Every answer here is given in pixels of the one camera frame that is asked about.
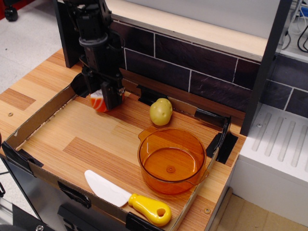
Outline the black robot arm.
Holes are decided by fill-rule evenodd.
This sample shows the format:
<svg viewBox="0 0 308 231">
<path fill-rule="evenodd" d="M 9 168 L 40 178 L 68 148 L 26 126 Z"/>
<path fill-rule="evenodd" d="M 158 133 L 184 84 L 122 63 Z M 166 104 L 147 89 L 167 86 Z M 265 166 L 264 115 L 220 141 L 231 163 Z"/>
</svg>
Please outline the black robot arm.
<svg viewBox="0 0 308 231">
<path fill-rule="evenodd" d="M 111 28 L 113 20 L 105 1 L 66 0 L 64 4 L 85 52 L 79 58 L 83 66 L 74 79 L 74 90 L 82 97 L 102 93 L 110 111 L 122 103 L 125 93 L 120 72 L 125 42 Z"/>
</svg>

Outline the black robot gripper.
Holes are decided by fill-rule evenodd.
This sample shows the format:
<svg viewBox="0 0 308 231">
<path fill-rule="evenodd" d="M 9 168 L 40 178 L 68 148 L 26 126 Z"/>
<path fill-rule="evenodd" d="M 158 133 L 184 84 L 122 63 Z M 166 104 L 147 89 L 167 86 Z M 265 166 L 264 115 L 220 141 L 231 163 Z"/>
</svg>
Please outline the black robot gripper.
<svg viewBox="0 0 308 231">
<path fill-rule="evenodd" d="M 122 37 L 117 32 L 105 32 L 96 38 L 79 37 L 85 57 L 82 75 L 89 94 L 102 90 L 108 111 L 118 107 L 125 94 L 122 74 L 119 70 L 124 61 Z"/>
</svg>

